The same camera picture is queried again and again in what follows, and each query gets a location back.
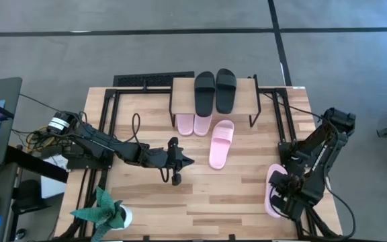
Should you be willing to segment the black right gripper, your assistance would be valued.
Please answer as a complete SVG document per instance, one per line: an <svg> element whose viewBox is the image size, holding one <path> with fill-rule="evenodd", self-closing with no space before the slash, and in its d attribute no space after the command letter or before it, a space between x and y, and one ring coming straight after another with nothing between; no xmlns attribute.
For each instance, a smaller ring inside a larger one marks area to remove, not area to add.
<svg viewBox="0 0 387 242"><path fill-rule="evenodd" d="M273 195L270 204L275 208L282 210L288 218L300 218L303 211L310 207L306 196L302 193L304 177L298 175L282 174L274 171L269 178L271 185L279 185L280 194L286 198L283 207L283 198Z"/></svg>

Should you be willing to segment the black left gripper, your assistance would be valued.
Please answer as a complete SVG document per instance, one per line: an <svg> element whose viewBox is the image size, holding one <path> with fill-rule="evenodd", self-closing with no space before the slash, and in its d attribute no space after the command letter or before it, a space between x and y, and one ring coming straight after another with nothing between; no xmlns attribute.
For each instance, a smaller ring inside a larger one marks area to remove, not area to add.
<svg viewBox="0 0 387 242"><path fill-rule="evenodd" d="M169 170L173 170L171 177L171 183L173 186L178 186L181 183L181 175L179 170L181 169L182 162L182 149L178 147L179 140L177 137L172 137L167 143L167 150L163 148L151 149L148 152L148 165L152 168L157 168L160 171L165 169L167 176L162 177L163 181L167 183L169 181ZM184 156L182 167L187 167L194 164L194 160Z"/></svg>

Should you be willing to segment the pink foam slide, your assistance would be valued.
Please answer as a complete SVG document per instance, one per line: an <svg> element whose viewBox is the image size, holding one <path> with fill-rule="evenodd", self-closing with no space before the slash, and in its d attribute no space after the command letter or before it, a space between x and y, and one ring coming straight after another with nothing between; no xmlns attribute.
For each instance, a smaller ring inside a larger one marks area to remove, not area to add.
<svg viewBox="0 0 387 242"><path fill-rule="evenodd" d="M189 136L193 133L194 115L193 114L177 114L177 130L182 136Z"/></svg>
<svg viewBox="0 0 387 242"><path fill-rule="evenodd" d="M194 121L193 121L193 131L197 136L206 136L210 124L212 121L212 115L207 116L207 117L201 117L198 115L194 116Z"/></svg>
<svg viewBox="0 0 387 242"><path fill-rule="evenodd" d="M222 169L226 164L228 151L234 135L234 123L222 120L212 131L210 143L209 165L213 169Z"/></svg>
<svg viewBox="0 0 387 242"><path fill-rule="evenodd" d="M264 201L264 205L265 205L265 211L266 211L266 213L268 213L268 215L270 215L270 216L272 216L274 218L281 218L281 216L271 207L271 204L270 204L271 196L277 194L277 192L272 192L271 193L272 186L271 186L271 183L270 183L270 179L271 179L271 176L272 176L274 171L278 171L279 173L282 173L282 174L287 174L287 171L285 170L285 168L282 167L279 164L272 164L269 167L268 172L267 172L267 176L266 176L266 180L265 180L265 201Z"/></svg>

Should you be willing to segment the black foam slide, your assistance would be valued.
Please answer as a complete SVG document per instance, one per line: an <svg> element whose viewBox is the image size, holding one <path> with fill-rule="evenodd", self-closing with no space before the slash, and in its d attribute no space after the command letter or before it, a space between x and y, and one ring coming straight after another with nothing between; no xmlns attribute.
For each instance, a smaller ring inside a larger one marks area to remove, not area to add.
<svg viewBox="0 0 387 242"><path fill-rule="evenodd" d="M212 114L214 93L214 75L209 71L200 73L194 81L194 99L197 116L208 117Z"/></svg>
<svg viewBox="0 0 387 242"><path fill-rule="evenodd" d="M228 69L220 69L216 76L216 109L221 114L230 114L234 106L237 78Z"/></svg>

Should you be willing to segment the black perforated floor grille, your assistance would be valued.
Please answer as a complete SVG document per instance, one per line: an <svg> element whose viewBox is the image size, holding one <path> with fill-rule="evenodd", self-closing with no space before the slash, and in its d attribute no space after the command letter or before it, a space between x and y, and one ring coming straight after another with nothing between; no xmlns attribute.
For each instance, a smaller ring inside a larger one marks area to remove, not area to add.
<svg viewBox="0 0 387 242"><path fill-rule="evenodd" d="M133 75L115 75L114 87L167 87L174 78L193 78L193 71L172 72L172 73L148 73Z"/></svg>

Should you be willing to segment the green plant in white pot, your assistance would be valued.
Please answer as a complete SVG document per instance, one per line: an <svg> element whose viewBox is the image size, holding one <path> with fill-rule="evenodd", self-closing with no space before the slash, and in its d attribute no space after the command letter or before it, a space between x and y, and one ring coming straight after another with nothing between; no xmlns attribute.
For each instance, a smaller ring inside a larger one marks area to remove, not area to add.
<svg viewBox="0 0 387 242"><path fill-rule="evenodd" d="M100 242L110 230L124 230L130 226L133 220L132 211L122 205L121 200L114 202L107 190L96 188L97 206L82 208L70 212L75 218L95 223L95 233L91 242Z"/></svg>

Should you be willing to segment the white box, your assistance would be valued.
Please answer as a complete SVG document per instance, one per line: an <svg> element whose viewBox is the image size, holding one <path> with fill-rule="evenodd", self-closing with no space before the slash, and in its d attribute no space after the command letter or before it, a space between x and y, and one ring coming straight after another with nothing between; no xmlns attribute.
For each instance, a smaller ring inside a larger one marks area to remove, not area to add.
<svg viewBox="0 0 387 242"><path fill-rule="evenodd" d="M63 168L65 171L67 171L68 159L64 158L62 155L54 155L45 159L44 161ZM66 189L65 183L44 176L40 177L40 183L41 197L43 199L63 194Z"/></svg>

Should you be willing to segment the black stool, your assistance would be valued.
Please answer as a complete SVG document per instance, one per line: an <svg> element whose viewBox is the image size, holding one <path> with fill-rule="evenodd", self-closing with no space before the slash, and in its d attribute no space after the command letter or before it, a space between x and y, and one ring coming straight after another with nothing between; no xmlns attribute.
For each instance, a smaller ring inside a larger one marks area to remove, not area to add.
<svg viewBox="0 0 387 242"><path fill-rule="evenodd" d="M22 181L14 189L12 198L14 199L11 209L14 214L21 215L48 208L45 199L41 197L41 186L38 181L29 179Z"/></svg>

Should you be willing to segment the wooden shelf with black frame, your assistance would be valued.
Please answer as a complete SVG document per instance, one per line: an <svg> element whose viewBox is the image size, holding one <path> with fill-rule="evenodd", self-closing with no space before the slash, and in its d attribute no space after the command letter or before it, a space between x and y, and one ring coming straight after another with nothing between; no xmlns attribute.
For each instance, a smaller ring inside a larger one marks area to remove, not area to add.
<svg viewBox="0 0 387 242"><path fill-rule="evenodd" d="M172 127L176 125L176 115L195 114L194 78L174 78L171 86L169 112ZM234 106L230 114L221 114L216 109L214 99L212 121L231 119L234 122L248 122L252 127L261 113L257 80L238 78Z"/></svg>

